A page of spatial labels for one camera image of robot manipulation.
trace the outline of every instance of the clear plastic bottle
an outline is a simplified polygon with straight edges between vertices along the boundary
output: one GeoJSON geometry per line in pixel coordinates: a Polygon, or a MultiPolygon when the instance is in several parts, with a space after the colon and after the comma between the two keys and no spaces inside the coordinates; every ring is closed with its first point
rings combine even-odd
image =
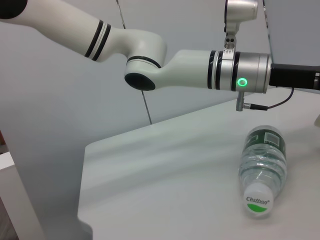
{"type": "Polygon", "coordinates": [[[241,156],[239,177],[245,208],[255,216],[269,213],[287,177],[286,145],[278,129],[252,129],[241,156]]]}

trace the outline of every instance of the white bottle cap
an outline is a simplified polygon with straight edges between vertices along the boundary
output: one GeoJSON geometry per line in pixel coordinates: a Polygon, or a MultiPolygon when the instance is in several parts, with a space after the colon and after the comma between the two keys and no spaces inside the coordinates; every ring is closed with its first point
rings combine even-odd
{"type": "Polygon", "coordinates": [[[274,205],[274,194],[267,185],[255,182],[246,187],[243,202],[250,213],[262,216],[271,211],[274,205]]]}

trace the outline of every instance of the gray wall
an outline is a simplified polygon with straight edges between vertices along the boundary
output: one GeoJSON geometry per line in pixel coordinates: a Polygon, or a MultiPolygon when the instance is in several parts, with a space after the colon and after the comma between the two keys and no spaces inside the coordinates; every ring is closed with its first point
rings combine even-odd
{"type": "MultiPolygon", "coordinates": [[[[320,1],[264,0],[264,2],[273,62],[320,66],[320,1]]],[[[301,90],[320,93],[317,90],[301,90]]]]}
{"type": "MultiPolygon", "coordinates": [[[[116,0],[67,2],[122,27],[116,0]]],[[[120,5],[127,28],[163,36],[168,62],[180,49],[222,49],[224,2],[120,0],[120,5]]],[[[76,221],[85,146],[147,126],[142,94],[125,83],[123,56],[95,63],[29,27],[1,23],[0,32],[0,129],[49,239],[85,239],[76,221]]],[[[238,51],[269,52],[261,6],[258,20],[243,23],[237,39],[238,51]]],[[[146,93],[155,123],[235,97],[186,87],[146,93]]]]}

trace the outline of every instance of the white table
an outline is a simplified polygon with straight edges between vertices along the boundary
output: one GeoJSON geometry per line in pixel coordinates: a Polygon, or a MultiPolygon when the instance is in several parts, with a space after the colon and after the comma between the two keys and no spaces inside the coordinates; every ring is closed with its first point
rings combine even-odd
{"type": "MultiPolygon", "coordinates": [[[[270,106],[289,94],[274,88],[245,102],[270,106]]],[[[88,145],[78,216],[93,239],[319,239],[320,94],[296,91],[268,111],[235,107],[229,101],[88,145]],[[270,216],[257,220],[244,211],[237,174],[247,133],[265,124],[284,135],[288,177],[270,216]]]]}

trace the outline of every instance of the robotic arm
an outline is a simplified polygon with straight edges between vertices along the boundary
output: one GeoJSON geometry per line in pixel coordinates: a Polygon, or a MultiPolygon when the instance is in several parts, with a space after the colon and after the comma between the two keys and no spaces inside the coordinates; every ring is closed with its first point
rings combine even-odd
{"type": "Polygon", "coordinates": [[[239,92],[236,109],[242,111],[244,92],[266,93],[268,85],[320,90],[320,67],[272,64],[268,54],[236,51],[239,25],[255,19],[257,9],[258,0],[226,0],[224,50],[181,50],[165,66],[167,46],[159,35],[111,27],[61,0],[0,0],[0,21],[35,28],[96,62],[123,54],[125,81],[142,91],[168,86],[229,90],[239,92]]]}

